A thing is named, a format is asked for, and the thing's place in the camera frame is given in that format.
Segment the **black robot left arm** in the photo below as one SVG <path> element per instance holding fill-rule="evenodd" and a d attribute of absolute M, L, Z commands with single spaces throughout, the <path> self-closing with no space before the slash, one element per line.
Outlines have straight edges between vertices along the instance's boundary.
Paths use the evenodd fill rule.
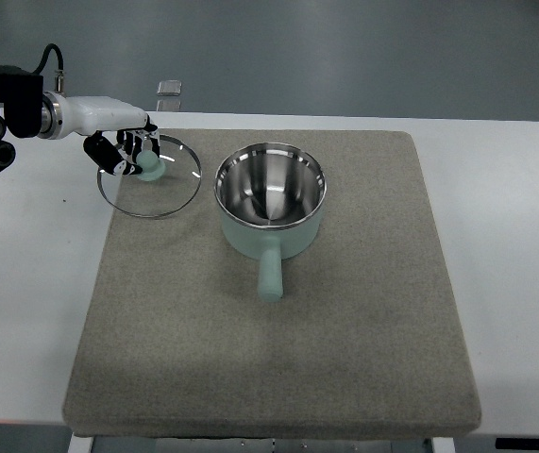
<path fill-rule="evenodd" d="M 59 108 L 51 93 L 43 92 L 44 55 L 33 71 L 0 64 L 0 173 L 15 160 L 14 145 L 4 140 L 9 132 L 17 138 L 54 137 L 62 126 Z"/>

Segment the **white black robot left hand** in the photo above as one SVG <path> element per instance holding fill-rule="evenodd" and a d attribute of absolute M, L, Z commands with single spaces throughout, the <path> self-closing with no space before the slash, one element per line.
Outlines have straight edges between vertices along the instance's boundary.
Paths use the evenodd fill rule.
<path fill-rule="evenodd" d="M 142 109 L 107 96 L 64 97 L 47 92 L 45 102 L 51 126 L 45 133 L 52 140 L 71 133 L 85 138 L 85 153 L 99 169 L 110 175 L 137 175 L 143 169 L 128 163 L 142 152 L 143 140 L 159 151 L 159 130 Z"/>

